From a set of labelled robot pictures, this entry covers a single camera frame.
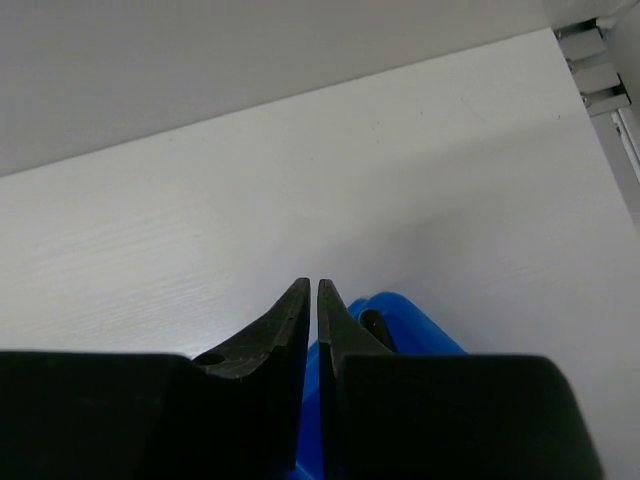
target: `blue object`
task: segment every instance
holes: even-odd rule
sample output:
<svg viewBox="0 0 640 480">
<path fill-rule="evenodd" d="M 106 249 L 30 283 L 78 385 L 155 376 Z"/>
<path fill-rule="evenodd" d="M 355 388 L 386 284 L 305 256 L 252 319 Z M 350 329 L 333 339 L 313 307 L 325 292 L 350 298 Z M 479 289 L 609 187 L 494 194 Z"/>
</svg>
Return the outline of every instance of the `blue object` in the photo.
<svg viewBox="0 0 640 480">
<path fill-rule="evenodd" d="M 398 353 L 433 355 L 465 353 L 438 325 L 402 295 L 383 292 L 368 299 L 361 298 L 351 304 L 349 313 L 354 319 L 359 319 L 360 314 L 368 309 L 377 310 L 382 314 Z M 319 376 L 318 342 L 314 342 L 307 353 L 298 457 L 296 469 L 289 474 L 289 480 L 324 478 Z"/>
</svg>

